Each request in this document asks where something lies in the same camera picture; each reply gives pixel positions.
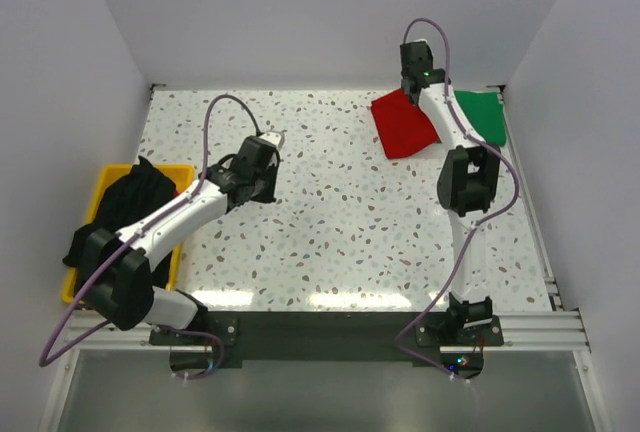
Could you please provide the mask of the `red polo shirt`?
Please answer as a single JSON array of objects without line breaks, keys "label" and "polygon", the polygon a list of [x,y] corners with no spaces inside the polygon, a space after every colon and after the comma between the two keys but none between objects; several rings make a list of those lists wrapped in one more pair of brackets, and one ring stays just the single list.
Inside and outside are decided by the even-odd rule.
[{"label": "red polo shirt", "polygon": [[429,118],[401,89],[373,100],[371,113],[384,154],[390,160],[411,157],[439,141]]}]

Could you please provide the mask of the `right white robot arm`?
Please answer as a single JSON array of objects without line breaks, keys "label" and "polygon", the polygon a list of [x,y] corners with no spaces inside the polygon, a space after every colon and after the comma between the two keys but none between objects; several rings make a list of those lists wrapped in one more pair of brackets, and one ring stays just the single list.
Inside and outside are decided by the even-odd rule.
[{"label": "right white robot arm", "polygon": [[446,148],[436,184],[447,212],[454,252],[453,278],[445,291],[448,307],[430,314],[426,326],[440,338],[469,344],[491,323],[493,306],[486,280],[485,234],[478,224],[496,196],[500,160],[478,143],[443,69],[424,40],[400,46],[401,87],[409,102],[433,125]]}]

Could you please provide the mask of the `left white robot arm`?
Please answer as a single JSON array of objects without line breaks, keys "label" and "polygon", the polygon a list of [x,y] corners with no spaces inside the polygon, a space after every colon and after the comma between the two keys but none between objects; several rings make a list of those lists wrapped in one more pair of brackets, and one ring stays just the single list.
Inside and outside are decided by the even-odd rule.
[{"label": "left white robot arm", "polygon": [[200,342],[211,329],[207,307],[154,285],[152,273],[205,225],[248,202],[274,202],[284,141],[278,131],[249,136],[237,153],[208,167],[155,212],[116,232],[93,232],[80,260],[76,301],[122,331],[147,323],[171,329],[185,344]]}]

